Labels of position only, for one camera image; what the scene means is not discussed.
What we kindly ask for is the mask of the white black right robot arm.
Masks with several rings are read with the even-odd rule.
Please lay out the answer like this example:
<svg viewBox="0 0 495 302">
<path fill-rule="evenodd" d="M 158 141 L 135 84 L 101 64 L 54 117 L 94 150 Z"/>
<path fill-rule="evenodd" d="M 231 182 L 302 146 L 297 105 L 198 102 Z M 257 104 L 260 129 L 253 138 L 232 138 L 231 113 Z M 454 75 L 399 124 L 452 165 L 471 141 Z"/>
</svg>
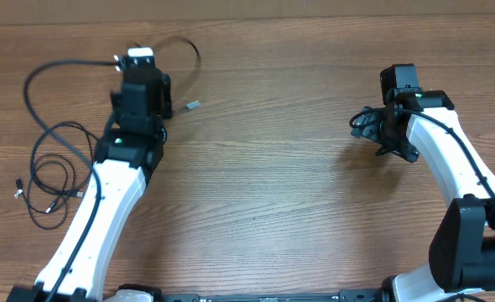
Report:
<svg viewBox="0 0 495 302">
<path fill-rule="evenodd" d="M 364 107 L 352 136 L 378 143 L 378 156 L 423 157 L 447 210 L 427 264 L 383 281 L 378 301 L 451 301 L 495 291 L 495 175 L 466 137 L 443 91 L 391 89 L 381 108 Z"/>
</svg>

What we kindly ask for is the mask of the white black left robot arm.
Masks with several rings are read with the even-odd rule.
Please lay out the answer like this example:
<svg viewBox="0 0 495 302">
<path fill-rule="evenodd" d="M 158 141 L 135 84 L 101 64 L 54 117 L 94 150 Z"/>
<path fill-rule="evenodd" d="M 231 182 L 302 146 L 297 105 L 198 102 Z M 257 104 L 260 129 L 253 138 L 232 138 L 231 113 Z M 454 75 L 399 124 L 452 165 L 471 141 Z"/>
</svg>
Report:
<svg viewBox="0 0 495 302">
<path fill-rule="evenodd" d="M 129 68 L 112 107 L 117 128 L 96 146 L 89 185 L 62 243 L 34 285 L 14 286 L 8 300 L 102 300 L 118 238 L 164 154 L 170 78 L 155 68 Z"/>
</svg>

